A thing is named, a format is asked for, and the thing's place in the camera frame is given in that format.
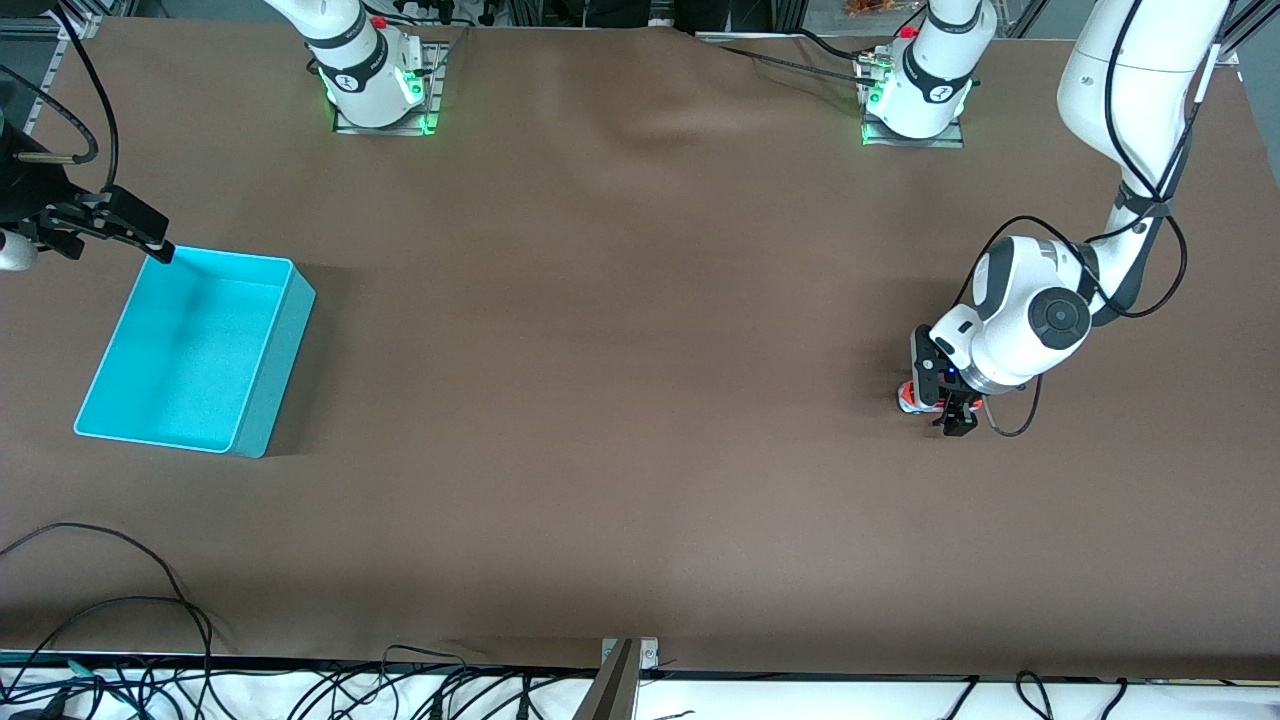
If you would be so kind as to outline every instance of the white floor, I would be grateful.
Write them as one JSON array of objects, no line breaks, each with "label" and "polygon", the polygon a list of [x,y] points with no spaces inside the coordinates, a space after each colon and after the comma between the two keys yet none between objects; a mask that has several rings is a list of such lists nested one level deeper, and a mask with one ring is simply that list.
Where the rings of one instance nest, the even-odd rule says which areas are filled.
[{"label": "white floor", "polygon": [[[15,671],[0,670],[5,687],[13,682]],[[128,673],[131,679],[137,673]],[[27,673],[23,685],[72,678],[70,671]],[[114,673],[104,673],[114,679]],[[160,678],[169,674],[161,673]],[[201,679],[197,673],[186,673],[182,680],[188,694],[196,697]],[[298,698],[315,685],[314,673],[275,675],[227,675],[212,679],[215,688],[236,720],[302,720],[302,715],[289,719],[289,711]],[[352,720],[396,720],[410,717],[439,687],[442,676],[421,675],[399,682],[393,692],[383,692],[370,698],[367,705],[355,706],[344,696],[337,696],[340,714],[348,707]],[[508,702],[492,716],[500,703],[521,692],[517,679],[506,680],[502,687],[486,692],[477,702],[458,712],[476,693],[485,691],[494,680],[481,679],[467,684],[452,700],[449,720],[513,720],[516,702]],[[570,720],[577,703],[586,694],[590,680],[563,680],[540,691],[531,698],[545,720]],[[360,697],[378,685],[378,676],[356,676],[343,687]],[[657,680],[644,684],[636,703],[636,720],[669,719],[690,714],[690,720],[937,720],[945,717],[964,688],[964,683],[933,682],[773,682],[773,680]],[[1033,700],[1038,693],[1025,685]],[[1059,720],[1097,720],[1116,692],[1114,684],[1050,684],[1048,696],[1053,717]],[[182,696],[173,693],[179,702]],[[44,703],[28,706],[40,708]],[[73,717],[84,717],[90,698],[86,693],[67,707]],[[0,720],[22,710],[0,707]],[[173,707],[161,700],[154,701],[148,714],[155,720],[177,720]],[[182,707],[186,717],[192,717],[191,703]],[[228,715],[214,703],[205,702],[209,720],[224,720]],[[334,707],[330,696],[324,696],[306,717],[329,717]],[[132,720],[136,710],[108,697],[95,715],[95,720]],[[1275,720],[1280,716],[1280,688],[1222,687],[1222,685],[1130,685],[1125,697],[1111,714],[1111,720]],[[982,683],[965,702],[959,720],[1034,720],[1036,715],[1018,698],[1011,683]]]}]

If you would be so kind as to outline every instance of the metal frame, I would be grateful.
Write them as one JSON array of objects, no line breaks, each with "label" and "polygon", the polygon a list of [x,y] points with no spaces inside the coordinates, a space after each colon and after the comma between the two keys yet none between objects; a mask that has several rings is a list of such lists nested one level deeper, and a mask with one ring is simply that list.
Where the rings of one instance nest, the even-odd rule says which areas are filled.
[{"label": "metal frame", "polygon": [[573,712],[573,720],[631,720],[636,711],[641,657],[640,638],[620,638],[591,680],[591,689]]},{"label": "metal frame", "polygon": [[1047,5],[1048,0],[1030,0],[1023,9],[1023,14],[1018,15],[1012,24],[1006,26],[1005,37],[1027,37],[1027,31],[1036,24]]},{"label": "metal frame", "polygon": [[1222,55],[1230,55],[1249,41],[1280,13],[1280,0],[1247,0],[1236,3],[1242,9],[1228,14],[1222,32]]}]

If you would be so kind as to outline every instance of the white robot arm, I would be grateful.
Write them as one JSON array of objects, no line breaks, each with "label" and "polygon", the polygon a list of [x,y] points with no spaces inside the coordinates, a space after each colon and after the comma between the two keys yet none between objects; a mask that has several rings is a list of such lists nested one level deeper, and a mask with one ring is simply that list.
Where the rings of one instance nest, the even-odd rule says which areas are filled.
[{"label": "white robot arm", "polygon": [[919,35],[890,46],[890,67],[867,111],[910,138],[934,137],[960,114],[991,38],[996,9],[991,0],[932,0]]},{"label": "white robot arm", "polygon": [[422,101],[406,81],[420,63],[416,36],[370,18],[360,0],[266,0],[297,28],[320,64],[329,99],[352,123],[380,128]]},{"label": "white robot arm", "polygon": [[1057,105],[1071,132],[1121,164],[1106,232],[1091,243],[993,242],[973,270],[973,305],[957,304],[913,334],[902,410],[942,410],[943,432],[964,434],[975,425],[975,400],[1023,386],[1066,360],[1093,327],[1128,313],[1185,160],[1187,92],[1228,5],[1098,0]]}]

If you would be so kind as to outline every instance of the wire bundle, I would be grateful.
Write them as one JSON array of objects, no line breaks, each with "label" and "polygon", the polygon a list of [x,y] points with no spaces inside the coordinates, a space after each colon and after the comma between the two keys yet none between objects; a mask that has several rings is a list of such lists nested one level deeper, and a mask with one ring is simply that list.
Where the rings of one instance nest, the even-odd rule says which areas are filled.
[{"label": "wire bundle", "polygon": [[[131,594],[114,597],[96,602],[70,616],[49,633],[29,655],[15,665],[18,671],[10,683],[5,684],[0,682],[0,707],[35,705],[41,702],[64,705],[65,702],[79,696],[90,694],[91,703],[84,720],[91,720],[93,717],[101,707],[102,700],[108,696],[132,707],[138,720],[151,720],[152,714],[148,708],[156,702],[163,702],[161,707],[172,711],[172,717],[175,720],[186,720],[188,717],[188,710],[192,720],[206,720],[207,712],[205,703],[206,701],[211,701],[225,716],[232,720],[238,720],[236,714],[232,712],[227,707],[223,698],[219,697],[212,679],[225,675],[282,674],[229,669],[214,670],[212,641],[218,634],[218,630],[212,620],[209,618],[209,614],[205,612],[205,610],[202,610],[198,605],[191,602],[186,592],[182,589],[182,584],[178,582],[177,573],[174,573],[173,568],[163,557],[160,557],[159,553],[125,533],[87,523],[52,523],[32,530],[31,533],[27,533],[26,536],[9,543],[6,547],[0,550],[0,560],[26,546],[31,541],[60,529],[96,533],[128,543],[146,555],[152,562],[156,564],[156,566],[160,568],[173,594]],[[166,605],[179,607],[186,611],[192,623],[196,625],[196,630],[200,635],[201,659],[198,673],[188,675],[188,670],[177,665],[177,662],[183,662],[183,660],[174,657],[118,657],[113,659],[110,664],[99,667],[97,671],[92,671],[76,660],[68,660],[65,656],[50,653],[49,648],[51,648],[58,638],[73,625],[86,618],[122,605]],[[393,674],[389,671],[393,665],[397,667],[406,665],[403,661],[394,661],[390,659],[390,655],[397,651],[419,656],[438,657],[442,660],[449,660],[451,662],[408,662],[407,670]],[[23,676],[28,671],[37,667],[70,667],[76,676],[56,682],[23,683]],[[517,678],[521,679],[520,692],[509,696],[489,711],[489,714],[477,720],[492,720],[499,710],[517,701],[520,702],[520,716],[522,720],[527,719],[530,712],[540,719],[541,712],[538,711],[531,697],[534,691],[570,678],[588,678],[595,673],[594,670],[548,671],[540,669],[536,670],[536,675],[550,674],[552,676],[541,678],[535,682],[535,671],[532,670],[512,671],[506,667],[476,667],[468,665],[465,659],[454,653],[399,643],[388,646],[383,652],[381,659],[376,662],[346,664],[330,667],[328,671],[310,671],[315,673],[319,676],[319,680],[302,693],[297,703],[294,703],[293,708],[287,715],[285,720],[303,720],[308,716],[314,717],[314,711],[324,707],[325,703],[328,703],[329,720],[347,720],[357,707],[372,703],[385,691],[390,691],[393,693],[396,710],[392,714],[392,720],[396,720],[401,717],[398,685],[410,678],[439,673],[447,673],[444,680],[440,683],[440,687],[431,693],[426,702],[406,715],[408,720],[460,720],[460,717],[481,697],[485,697],[493,691],[500,688],[507,680]],[[364,694],[356,694],[347,688],[347,684],[356,678],[372,673],[376,673],[376,683],[372,689],[369,689]],[[463,688],[468,688],[472,683],[484,679],[493,679],[494,682],[481,688],[480,692],[467,700],[467,702],[457,708],[457,711],[453,711],[452,701],[454,696]],[[183,684],[196,682],[200,683],[200,691],[198,693],[192,694]],[[165,712],[164,717],[165,720],[169,720],[170,714]]]}]

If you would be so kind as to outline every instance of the turquoise bin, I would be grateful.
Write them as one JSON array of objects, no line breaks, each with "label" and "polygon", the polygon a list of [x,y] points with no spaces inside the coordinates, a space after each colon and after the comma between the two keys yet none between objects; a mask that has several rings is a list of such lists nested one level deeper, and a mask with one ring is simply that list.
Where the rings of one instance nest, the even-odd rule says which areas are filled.
[{"label": "turquoise bin", "polygon": [[147,258],[76,433],[261,457],[315,297],[284,258]]}]

